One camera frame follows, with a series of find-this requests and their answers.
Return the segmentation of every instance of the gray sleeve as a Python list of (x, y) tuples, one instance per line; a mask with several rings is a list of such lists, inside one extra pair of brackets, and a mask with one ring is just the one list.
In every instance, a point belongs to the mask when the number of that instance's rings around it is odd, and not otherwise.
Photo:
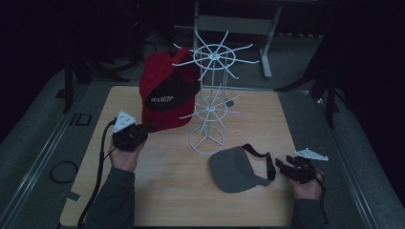
[(133, 228), (135, 174), (111, 168), (86, 218), (86, 229)]
[(299, 198), (294, 201), (290, 229), (325, 229), (318, 200)]

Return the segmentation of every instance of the hand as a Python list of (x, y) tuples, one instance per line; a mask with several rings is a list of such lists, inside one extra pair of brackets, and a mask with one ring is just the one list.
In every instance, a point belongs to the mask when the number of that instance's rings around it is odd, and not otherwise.
[[(316, 172), (316, 177), (323, 181), (323, 173), (320, 171)], [(322, 194), (321, 184), (313, 179), (308, 183), (301, 184), (299, 181), (288, 179), (289, 183), (292, 186), (294, 193), (294, 198), (309, 198), (319, 200)]]
[(113, 151), (112, 153), (110, 153), (111, 165), (115, 168), (134, 173), (135, 169), (137, 168), (140, 150), (145, 145), (145, 142), (146, 141), (142, 142), (134, 151), (128, 152), (122, 151), (119, 148), (113, 146), (112, 140), (109, 151)]

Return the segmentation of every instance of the red baseball cap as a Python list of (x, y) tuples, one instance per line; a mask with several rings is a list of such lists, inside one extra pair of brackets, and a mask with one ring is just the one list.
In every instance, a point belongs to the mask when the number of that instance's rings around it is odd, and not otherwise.
[(187, 124), (194, 113), (195, 95), (200, 91), (200, 69), (194, 63), (174, 66), (193, 60), (188, 48), (178, 52), (150, 54), (144, 63), (139, 81), (142, 98), (142, 125), (153, 125), (151, 132)]

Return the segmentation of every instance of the white wire rack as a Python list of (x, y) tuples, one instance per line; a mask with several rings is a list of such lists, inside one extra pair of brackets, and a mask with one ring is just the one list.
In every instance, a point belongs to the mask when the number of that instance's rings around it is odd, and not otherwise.
[[(224, 35), (221, 44), (205, 44), (199, 34), (196, 32), (197, 37), (202, 42), (202, 46), (196, 50), (190, 50), (193, 53), (193, 60), (183, 62), (180, 64), (173, 64), (175, 66), (183, 66), (187, 64), (197, 64), (201, 69), (201, 86), (203, 87), (203, 78), (211, 72), (211, 86), (209, 87), (208, 94), (203, 90), (200, 92), (200, 99), (195, 103), (195, 112), (193, 114), (181, 117), (187, 118), (196, 115), (199, 117), (203, 124), (194, 129), (189, 137), (191, 147), (202, 155), (213, 155), (219, 152), (225, 144), (225, 137), (222, 130), (213, 125), (214, 122), (219, 122), (222, 127), (227, 131), (222, 119), (229, 113), (242, 114), (243, 112), (232, 112), (228, 110), (227, 104), (232, 102), (239, 96), (230, 99), (225, 99), (227, 78), (231, 75), (235, 79), (239, 79), (233, 74), (229, 68), (235, 62), (243, 62), (246, 64), (256, 64), (259, 61), (247, 61), (238, 59), (235, 52), (245, 50), (252, 45), (230, 49), (224, 45), (224, 41), (228, 32)], [(223, 78), (223, 82), (216, 86), (214, 85), (215, 77)]]

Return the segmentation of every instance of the dark background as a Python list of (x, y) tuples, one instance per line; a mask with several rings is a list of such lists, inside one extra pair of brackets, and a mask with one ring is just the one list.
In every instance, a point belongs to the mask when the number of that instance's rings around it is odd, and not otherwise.
[[(206, 1), (201, 11), (212, 14), (261, 16), (275, 5), (260, 1)], [(112, 62), (122, 55), (134, 23), (153, 26), (168, 39), (173, 25), (193, 25), (192, 1), (2, 1), (0, 3), (0, 92), (2, 141), (26, 112), (43, 86), (63, 69), (67, 53), (85, 53), (95, 61)], [(315, 68), (339, 53), (339, 87), (402, 203), (405, 186), (405, 6), (402, 1), (347, 1), (285, 4), (277, 32), (323, 36)], [(131, 39), (142, 41), (143, 33)], [(140, 46), (133, 47), (137, 54)], [(90, 83), (91, 78), (81, 78)]]

